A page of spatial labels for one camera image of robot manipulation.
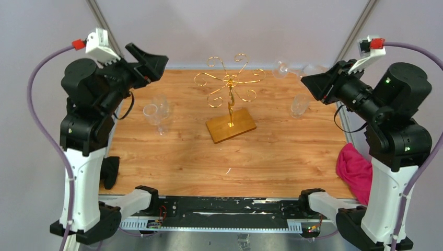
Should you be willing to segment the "wine glass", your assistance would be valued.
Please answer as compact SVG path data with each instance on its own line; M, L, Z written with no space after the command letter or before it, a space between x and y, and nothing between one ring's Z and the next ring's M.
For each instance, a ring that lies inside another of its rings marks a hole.
M297 94L290 107L290 115L293 118L300 118L308 109L310 97L306 94Z
M158 95L152 98L152 103L157 106L159 113L163 119L167 119L170 115L169 103L166 96Z
M297 78L302 78L309 75L316 75L324 73L328 70L322 65L307 64L302 67L294 67L285 60L278 59L273 64L272 75L277 79L283 79L288 74L294 74Z
M156 104L148 104L143 108L143 114L148 123L156 128L159 135L164 135L166 129L163 125L164 117L162 109Z

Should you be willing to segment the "gold wire glass rack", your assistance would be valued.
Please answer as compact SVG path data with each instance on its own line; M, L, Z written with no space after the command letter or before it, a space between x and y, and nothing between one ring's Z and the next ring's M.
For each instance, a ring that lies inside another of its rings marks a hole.
M257 77L257 79L255 80L250 80L250 81L240 81L239 80L239 75L244 72L244 69L246 68L246 66L249 63L249 57L244 54L244 53L238 53L234 56L234 61L236 63L242 63L243 66L241 67L241 69L235 73L235 74L229 74L227 72L227 69L225 67L225 64L223 62L223 60L218 57L218 56L212 56L210 58L207 59L206 61L206 65L208 67L214 67L216 65L216 62L219 61L221 63L223 72L225 73L225 76L223 78L219 78L216 77L210 73L207 72L200 72L197 73L194 77L194 83L197 86L205 86L207 85L207 80L205 79L205 77L209 77L210 79L214 79L217 81L221 81L223 83L223 86L213 92L211 92L210 94L208 94L207 96L207 104L212 107L212 108L218 108L223 104L223 98L222 97L215 97L212 100L210 100L209 98L218 93L219 91L221 91L224 88L228 89L228 96L229 96L229 102L227 103L228 105L228 112L229 115L232 117L232 114L234 112L234 105L235 105L235 97L240 98L242 101L244 102L253 102L255 101L255 99L257 98L257 93L255 92L255 90L249 89L247 90L247 97L243 98L241 97L241 95L239 95L237 93L237 91L235 90L235 87L237 85L240 84L252 84L252 83L259 83L261 81L263 81L266 78L266 73L263 69L253 69L252 70L252 75L254 77Z

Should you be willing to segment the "wooden rack base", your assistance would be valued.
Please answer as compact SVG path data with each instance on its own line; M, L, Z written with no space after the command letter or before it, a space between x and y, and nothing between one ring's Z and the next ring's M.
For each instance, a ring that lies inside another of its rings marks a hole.
M232 117L225 115L206 121L206 126L214 144L221 143L257 128L257 125L246 108L234 111Z

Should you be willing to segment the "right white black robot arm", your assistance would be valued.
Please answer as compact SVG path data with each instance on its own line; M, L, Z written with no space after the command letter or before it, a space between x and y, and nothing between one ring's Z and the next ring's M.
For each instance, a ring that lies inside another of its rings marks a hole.
M325 190L307 189L299 196L304 218L319 213L332 220L340 235L360 250L411 250L404 216L412 178L429 157L432 137L414 119L431 92L427 74L418 66L391 64L376 87L362 82L363 71L351 72L356 60L339 61L330 70L301 78L313 97L329 105L341 102L364 120L372 182L367 206L354 206Z

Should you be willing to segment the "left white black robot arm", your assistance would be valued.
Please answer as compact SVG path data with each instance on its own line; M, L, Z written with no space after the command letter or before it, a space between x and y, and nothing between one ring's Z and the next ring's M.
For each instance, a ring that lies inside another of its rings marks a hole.
M51 224L50 232L75 235L76 241L85 245L112 237L120 223L134 213L153 216L160 209L158 191L147 186L137 186L107 203L98 198L115 111L133 89L160 80L169 60L132 43L126 49L135 62L119 57L106 63L80 58L65 68L61 81L68 103L58 148L68 160L67 184L62 215Z

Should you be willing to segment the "pink cloth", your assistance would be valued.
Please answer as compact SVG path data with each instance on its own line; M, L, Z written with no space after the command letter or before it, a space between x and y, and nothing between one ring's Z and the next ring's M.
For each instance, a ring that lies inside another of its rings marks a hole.
M347 143L338 154L335 169L359 203L367 206L372 184L371 162L352 143Z

